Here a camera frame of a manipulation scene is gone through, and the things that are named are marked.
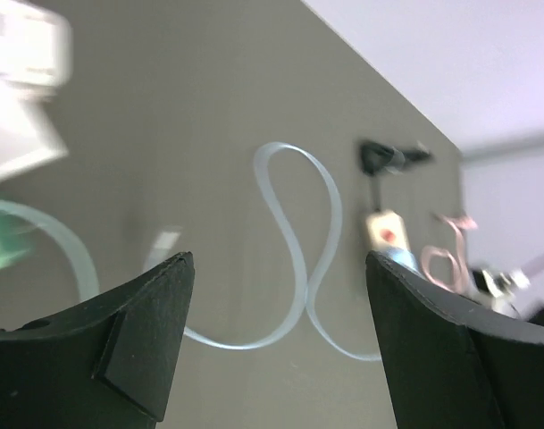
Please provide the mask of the blue usb charger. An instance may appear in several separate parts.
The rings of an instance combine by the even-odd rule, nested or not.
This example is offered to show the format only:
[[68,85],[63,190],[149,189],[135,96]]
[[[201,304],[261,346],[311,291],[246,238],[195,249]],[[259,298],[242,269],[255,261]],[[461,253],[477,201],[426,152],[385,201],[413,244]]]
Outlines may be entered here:
[[395,247],[389,248],[387,250],[387,256],[397,264],[402,265],[415,273],[420,272],[416,257],[409,250]]

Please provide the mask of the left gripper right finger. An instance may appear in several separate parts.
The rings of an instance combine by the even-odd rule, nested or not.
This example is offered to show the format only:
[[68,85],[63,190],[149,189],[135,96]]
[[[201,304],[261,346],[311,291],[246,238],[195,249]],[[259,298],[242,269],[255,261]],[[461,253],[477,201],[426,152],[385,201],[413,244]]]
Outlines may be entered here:
[[501,315],[374,251],[366,287],[399,429],[544,429],[544,307]]

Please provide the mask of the green usb charger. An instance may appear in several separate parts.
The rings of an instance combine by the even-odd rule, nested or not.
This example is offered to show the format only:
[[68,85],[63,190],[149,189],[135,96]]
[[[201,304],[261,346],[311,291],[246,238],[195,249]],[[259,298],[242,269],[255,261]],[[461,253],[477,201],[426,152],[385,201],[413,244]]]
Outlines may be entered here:
[[19,224],[10,215],[0,212],[0,270],[15,264],[29,251],[30,245]]

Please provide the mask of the beige red power strip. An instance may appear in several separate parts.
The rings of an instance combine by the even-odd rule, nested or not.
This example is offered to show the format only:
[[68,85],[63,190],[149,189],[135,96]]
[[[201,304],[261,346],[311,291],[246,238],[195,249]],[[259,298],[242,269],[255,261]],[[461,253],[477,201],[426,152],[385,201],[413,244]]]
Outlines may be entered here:
[[367,215],[365,228],[372,250],[382,251],[386,248],[410,250],[404,220],[392,210]]

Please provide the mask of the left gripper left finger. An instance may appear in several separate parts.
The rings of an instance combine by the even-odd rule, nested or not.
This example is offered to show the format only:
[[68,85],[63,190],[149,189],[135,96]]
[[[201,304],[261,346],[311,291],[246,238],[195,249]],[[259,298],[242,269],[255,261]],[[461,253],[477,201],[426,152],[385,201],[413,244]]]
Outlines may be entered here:
[[14,331],[0,329],[0,428],[163,421],[195,279],[188,252]]

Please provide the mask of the white square adapter plug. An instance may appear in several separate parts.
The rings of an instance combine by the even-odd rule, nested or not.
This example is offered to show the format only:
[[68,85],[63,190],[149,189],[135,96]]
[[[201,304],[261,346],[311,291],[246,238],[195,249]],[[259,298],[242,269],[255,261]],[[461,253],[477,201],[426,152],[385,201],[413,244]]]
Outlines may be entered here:
[[71,77],[72,30],[61,14],[26,1],[0,0],[0,78],[59,88]]

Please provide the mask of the white cube charger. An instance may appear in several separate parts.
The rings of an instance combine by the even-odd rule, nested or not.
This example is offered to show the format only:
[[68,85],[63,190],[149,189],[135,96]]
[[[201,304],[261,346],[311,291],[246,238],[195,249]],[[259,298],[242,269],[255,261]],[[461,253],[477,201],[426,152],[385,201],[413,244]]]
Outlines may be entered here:
[[0,182],[68,155],[41,107],[0,80]]

